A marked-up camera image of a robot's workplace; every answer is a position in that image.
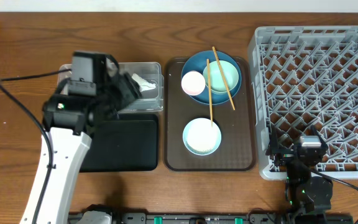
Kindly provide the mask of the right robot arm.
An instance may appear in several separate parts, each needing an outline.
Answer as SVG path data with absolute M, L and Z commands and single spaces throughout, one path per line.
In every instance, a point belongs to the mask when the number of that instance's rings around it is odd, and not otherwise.
M 311 175 L 311 168 L 323 160 L 328 145 L 314 126 L 312 135 L 300 136 L 290 147 L 281 146 L 275 127 L 271 127 L 266 155 L 275 166 L 286 168 L 285 197 L 291 209 L 278 215 L 275 223 L 327 223 L 325 211 L 331 208 L 333 183 Z

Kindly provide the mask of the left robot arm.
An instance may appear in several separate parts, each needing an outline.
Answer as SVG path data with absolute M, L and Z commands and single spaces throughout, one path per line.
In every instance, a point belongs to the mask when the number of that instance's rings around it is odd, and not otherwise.
M 65 223 L 92 134 L 141 96 L 130 74 L 66 78 L 44 103 L 41 155 L 21 223 Z

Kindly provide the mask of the pink cup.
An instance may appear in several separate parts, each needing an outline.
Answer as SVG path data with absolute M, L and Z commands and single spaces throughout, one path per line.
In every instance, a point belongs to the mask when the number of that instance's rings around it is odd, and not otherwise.
M 204 76 L 197 71 L 186 73 L 181 79 L 181 88 L 187 95 L 199 95 L 205 89 Z

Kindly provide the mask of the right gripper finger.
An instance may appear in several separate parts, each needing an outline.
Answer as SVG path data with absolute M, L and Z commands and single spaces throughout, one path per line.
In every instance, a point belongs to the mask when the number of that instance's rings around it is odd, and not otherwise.
M 320 141 L 320 143 L 321 143 L 321 146 L 327 146 L 326 142 L 325 142 L 324 139 L 321 137 L 321 135 L 319 134 L 319 132 L 318 132 L 318 130 L 315 128 L 315 126 L 312 125 L 312 126 L 310 127 L 310 129 L 311 129 L 313 135 L 316 136 L 316 137 L 319 139 L 319 141 Z
M 279 150 L 279 143 L 278 143 L 276 128 L 274 125 L 271 125 L 271 135 L 270 135 L 268 154 L 274 155 L 278 152 L 278 150 Z

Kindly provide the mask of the white tissue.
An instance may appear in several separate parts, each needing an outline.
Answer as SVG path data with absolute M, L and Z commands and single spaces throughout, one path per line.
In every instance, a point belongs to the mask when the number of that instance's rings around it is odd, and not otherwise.
M 132 79 L 139 85 L 140 92 L 154 90 L 157 87 L 155 83 L 148 82 L 136 73 L 132 74 Z

